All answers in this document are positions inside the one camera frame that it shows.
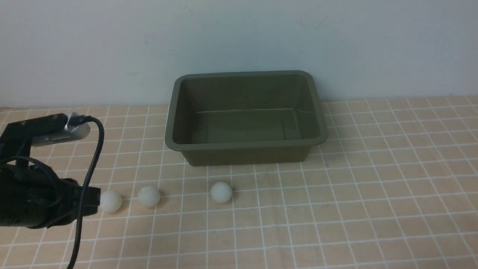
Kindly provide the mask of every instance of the olive green tray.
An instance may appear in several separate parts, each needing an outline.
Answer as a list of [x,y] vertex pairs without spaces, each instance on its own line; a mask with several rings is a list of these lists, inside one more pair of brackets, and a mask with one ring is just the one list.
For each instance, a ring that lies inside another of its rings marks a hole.
[[192,166],[298,162],[326,141],[303,71],[186,75],[174,84],[165,143]]

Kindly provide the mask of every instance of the table surface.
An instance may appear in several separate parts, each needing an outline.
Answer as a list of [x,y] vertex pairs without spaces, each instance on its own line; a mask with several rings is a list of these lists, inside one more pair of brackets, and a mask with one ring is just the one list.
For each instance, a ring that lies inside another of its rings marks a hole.
[[[191,167],[164,145],[167,106],[1,109],[0,130],[73,111],[104,123],[92,185],[124,200],[85,218],[75,268],[477,268],[478,96],[323,109],[329,139],[302,163]],[[32,155],[82,183],[97,137]],[[232,201],[211,201],[217,181]],[[153,209],[136,199],[147,185]],[[74,227],[1,227],[0,266],[65,268]]]

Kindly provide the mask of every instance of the ping pong ball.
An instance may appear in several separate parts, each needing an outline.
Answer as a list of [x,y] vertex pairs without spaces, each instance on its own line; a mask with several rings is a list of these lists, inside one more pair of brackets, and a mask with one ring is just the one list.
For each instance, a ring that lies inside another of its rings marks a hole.
[[142,187],[138,193],[138,200],[144,207],[155,207],[160,198],[159,190],[153,186]]
[[107,213],[113,213],[121,207],[122,199],[115,191],[105,191],[99,199],[99,207]]
[[211,188],[211,199],[216,203],[226,203],[232,197],[232,188],[225,182],[216,182]]

